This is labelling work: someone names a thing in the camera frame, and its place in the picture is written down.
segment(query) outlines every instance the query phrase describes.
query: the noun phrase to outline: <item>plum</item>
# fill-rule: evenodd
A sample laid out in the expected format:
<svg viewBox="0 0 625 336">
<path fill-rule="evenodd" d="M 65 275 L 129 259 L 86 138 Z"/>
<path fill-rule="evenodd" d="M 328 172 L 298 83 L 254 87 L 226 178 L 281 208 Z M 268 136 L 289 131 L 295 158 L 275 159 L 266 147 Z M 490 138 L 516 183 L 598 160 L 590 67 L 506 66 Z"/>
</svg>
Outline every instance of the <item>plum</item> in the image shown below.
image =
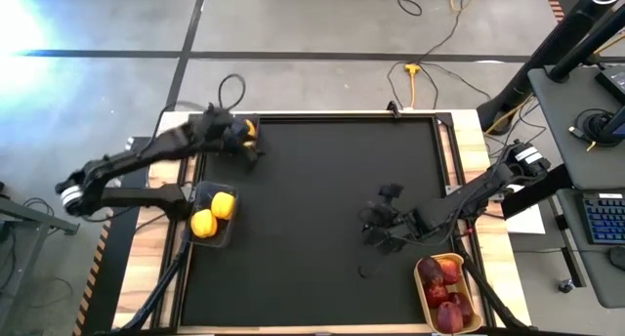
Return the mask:
<svg viewBox="0 0 625 336">
<path fill-rule="evenodd" d="M 454 334 L 462 331 L 462 314 L 458 306 L 451 302 L 443 302 L 438 306 L 438 331 Z"/>
<path fill-rule="evenodd" d="M 438 261 L 442 270 L 442 283 L 446 285 L 454 284 L 460 281 L 460 269 L 456 262 L 450 259 L 441 259 Z"/>
<path fill-rule="evenodd" d="M 460 314 L 462 314 L 462 322 L 465 326 L 471 323 L 473 320 L 473 308 L 469 298 L 462 293 L 451 292 L 449 293 L 449 302 L 458 306 Z"/>
<path fill-rule="evenodd" d="M 428 301 L 428 307 L 436 308 L 442 302 L 449 301 L 449 292 L 447 287 L 443 285 L 428 285 L 426 287 L 426 301 Z"/>
<path fill-rule="evenodd" d="M 441 285 L 443 283 L 442 268 L 436 259 L 432 257 L 423 258 L 417 269 L 424 284 Z"/>
</svg>

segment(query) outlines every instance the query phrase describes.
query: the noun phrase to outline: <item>orange striped edge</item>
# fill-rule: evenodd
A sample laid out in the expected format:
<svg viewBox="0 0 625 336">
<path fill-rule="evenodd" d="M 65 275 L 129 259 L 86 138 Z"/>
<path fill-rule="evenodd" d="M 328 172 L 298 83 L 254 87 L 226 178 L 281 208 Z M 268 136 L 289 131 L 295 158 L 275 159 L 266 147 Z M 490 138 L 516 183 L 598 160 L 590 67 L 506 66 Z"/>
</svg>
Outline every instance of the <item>orange striped edge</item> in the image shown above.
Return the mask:
<svg viewBox="0 0 625 336">
<path fill-rule="evenodd" d="M 102 232 L 100 233 L 100 239 L 98 240 L 98 247 L 96 247 L 96 253 L 94 254 L 94 264 L 89 269 L 85 292 L 83 292 L 82 299 L 80 300 L 78 316 L 76 317 L 76 323 L 72 332 L 73 336 L 82 336 L 82 327 L 85 324 L 85 317 L 87 316 L 87 310 L 89 310 L 89 302 L 91 301 L 93 290 L 96 286 L 96 277 L 98 277 L 98 272 L 100 271 L 100 263 L 102 261 L 104 248 L 106 247 L 106 239 L 108 238 L 109 228 L 110 221 L 104 222 Z"/>
<path fill-rule="evenodd" d="M 554 12 L 556 16 L 556 21 L 560 22 L 564 19 L 564 11 L 560 6 L 559 0 L 547 0 L 549 2 L 549 6 L 551 6 L 551 10 Z"/>
</svg>

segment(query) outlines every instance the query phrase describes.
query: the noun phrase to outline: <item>yellow plug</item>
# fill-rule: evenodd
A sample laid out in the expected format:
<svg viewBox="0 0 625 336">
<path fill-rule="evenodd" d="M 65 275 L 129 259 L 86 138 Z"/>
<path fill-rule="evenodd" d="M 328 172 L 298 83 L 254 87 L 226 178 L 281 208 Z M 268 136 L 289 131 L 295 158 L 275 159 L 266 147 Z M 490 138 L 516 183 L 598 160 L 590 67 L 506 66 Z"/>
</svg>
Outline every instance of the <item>yellow plug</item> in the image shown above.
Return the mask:
<svg viewBox="0 0 625 336">
<path fill-rule="evenodd" d="M 410 102 L 410 109 L 414 108 L 414 102 L 415 102 L 415 90 L 414 90 L 414 80 L 415 80 L 415 75 L 417 74 L 417 72 L 421 71 L 421 66 L 419 66 L 416 63 L 407 63 L 404 68 L 406 69 L 406 71 L 408 71 L 408 74 L 410 75 L 410 92 L 412 95 L 412 99 Z"/>
</svg>

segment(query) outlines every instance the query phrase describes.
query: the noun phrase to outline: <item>black pole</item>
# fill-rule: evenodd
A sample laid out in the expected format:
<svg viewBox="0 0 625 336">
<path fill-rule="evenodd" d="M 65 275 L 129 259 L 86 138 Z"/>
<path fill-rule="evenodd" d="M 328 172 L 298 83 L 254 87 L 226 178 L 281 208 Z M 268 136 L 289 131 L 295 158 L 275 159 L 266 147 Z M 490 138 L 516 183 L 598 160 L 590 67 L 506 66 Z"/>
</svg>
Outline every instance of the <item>black pole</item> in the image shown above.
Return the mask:
<svg viewBox="0 0 625 336">
<path fill-rule="evenodd" d="M 597 20 L 613 5 L 614 2 L 606 4 L 599 0 L 579 0 L 570 13 L 564 17 L 536 49 L 529 61 L 521 67 L 503 91 L 491 101 L 478 106 L 481 130 L 488 130 L 498 116 L 500 117 L 512 110 L 531 96 L 531 85 L 527 78 L 527 73 L 531 69 L 548 64 L 556 64 L 588 34 Z M 499 126 L 492 133 L 503 135 L 510 131 L 513 117 L 514 115 L 511 115 L 507 121 L 503 121 L 503 125 Z"/>
<path fill-rule="evenodd" d="M 562 58 L 549 72 L 549 78 L 557 82 L 565 79 L 569 72 L 590 58 L 597 49 L 601 48 L 608 39 L 618 33 L 623 26 L 625 26 L 625 5 L 621 6 L 616 13 L 597 27 L 588 38 Z"/>
</svg>

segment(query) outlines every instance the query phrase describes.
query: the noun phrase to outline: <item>yellow fruit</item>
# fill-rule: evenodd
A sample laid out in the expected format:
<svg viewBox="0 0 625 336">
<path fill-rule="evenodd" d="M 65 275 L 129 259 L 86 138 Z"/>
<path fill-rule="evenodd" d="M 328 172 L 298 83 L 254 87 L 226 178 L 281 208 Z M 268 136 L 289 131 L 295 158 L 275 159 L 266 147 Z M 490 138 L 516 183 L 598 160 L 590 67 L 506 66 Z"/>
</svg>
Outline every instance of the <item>yellow fruit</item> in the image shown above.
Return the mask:
<svg viewBox="0 0 625 336">
<path fill-rule="evenodd" d="M 217 233 L 217 219 L 209 209 L 200 210 L 191 217 L 191 230 L 200 238 Z"/>
<path fill-rule="evenodd" d="M 230 220 L 234 213 L 234 204 L 236 199 L 234 196 L 225 192 L 218 192 L 213 197 L 211 210 L 213 215 L 219 219 Z"/>
<path fill-rule="evenodd" d="M 252 121 L 245 119 L 245 124 L 247 125 L 247 127 L 250 129 L 247 132 L 247 135 L 250 137 L 254 137 L 256 138 L 256 127 L 254 127 L 254 124 L 252 123 Z"/>
</svg>

